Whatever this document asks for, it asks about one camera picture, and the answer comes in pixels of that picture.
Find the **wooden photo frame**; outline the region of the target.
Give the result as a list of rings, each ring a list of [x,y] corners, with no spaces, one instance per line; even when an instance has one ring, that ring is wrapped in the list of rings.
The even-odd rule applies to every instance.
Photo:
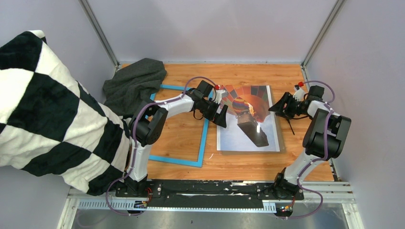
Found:
[[[162,134],[153,145],[148,168],[203,165],[209,121],[199,111],[168,117]]]

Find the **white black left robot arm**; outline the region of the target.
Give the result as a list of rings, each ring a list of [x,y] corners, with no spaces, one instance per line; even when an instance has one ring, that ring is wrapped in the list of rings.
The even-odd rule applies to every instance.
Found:
[[[182,113],[199,111],[204,119],[226,128],[228,106],[221,106],[221,99],[222,93],[213,81],[202,77],[196,88],[184,87],[178,96],[161,101],[147,99],[141,103],[129,124],[131,154],[123,179],[129,193],[135,197],[145,194],[151,148],[161,136],[166,120]]]

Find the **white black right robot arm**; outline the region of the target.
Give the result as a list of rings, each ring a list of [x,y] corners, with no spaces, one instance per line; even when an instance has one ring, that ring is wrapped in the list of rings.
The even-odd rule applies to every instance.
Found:
[[[338,114],[323,100],[323,86],[313,85],[308,92],[303,86],[303,82],[296,84],[293,94],[284,93],[269,109],[287,121],[300,115],[311,120],[303,138],[303,152],[276,175],[270,188],[278,199],[294,197],[302,190],[301,182],[316,166],[342,153],[352,123],[350,118]]]

